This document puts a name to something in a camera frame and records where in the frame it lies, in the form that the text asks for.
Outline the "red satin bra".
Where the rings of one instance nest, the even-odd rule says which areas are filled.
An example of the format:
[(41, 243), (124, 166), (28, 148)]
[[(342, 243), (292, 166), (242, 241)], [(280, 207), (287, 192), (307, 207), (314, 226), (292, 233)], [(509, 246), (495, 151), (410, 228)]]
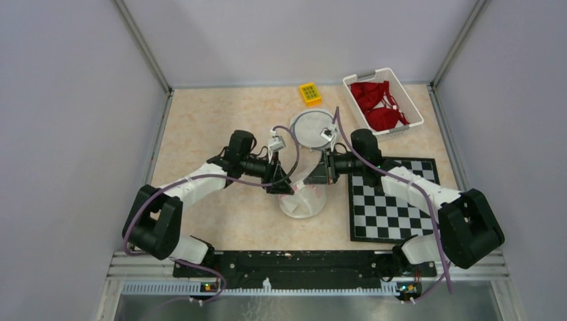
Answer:
[(380, 132), (410, 124), (390, 92), (389, 81), (356, 82), (350, 91), (371, 129)]

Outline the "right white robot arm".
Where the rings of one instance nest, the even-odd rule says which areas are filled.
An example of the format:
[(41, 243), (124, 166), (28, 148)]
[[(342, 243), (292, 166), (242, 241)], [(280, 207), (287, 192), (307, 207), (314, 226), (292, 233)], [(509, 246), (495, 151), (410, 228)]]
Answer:
[(349, 151), (345, 153), (324, 150), (304, 183), (331, 185), (342, 175), (359, 175), (370, 187), (380, 187), (384, 194), (406, 201), (433, 220), (431, 234), (410, 236), (394, 247), (396, 273), (409, 276), (429, 261), (468, 269), (504, 244), (505, 235), (481, 191), (442, 187), (412, 173), (384, 157), (368, 129), (352, 132), (346, 144)]

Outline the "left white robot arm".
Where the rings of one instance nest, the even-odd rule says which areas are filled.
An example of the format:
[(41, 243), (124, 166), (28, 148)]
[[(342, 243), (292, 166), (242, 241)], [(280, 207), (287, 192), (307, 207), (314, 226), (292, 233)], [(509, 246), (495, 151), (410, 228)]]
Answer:
[[(181, 235), (183, 211), (211, 193), (231, 183), (244, 184), (242, 176), (260, 179), (250, 186), (261, 187), (272, 195), (293, 195), (290, 173), (285, 172), (279, 152), (285, 148), (274, 126), (267, 143), (267, 155), (253, 153), (254, 135), (236, 130), (229, 144), (193, 173), (161, 187), (145, 185), (138, 190), (122, 230), (123, 249), (131, 256), (151, 255), (158, 260), (183, 260), (198, 276), (209, 275), (214, 268), (213, 250), (207, 242)], [(130, 250), (133, 245), (139, 250)]]

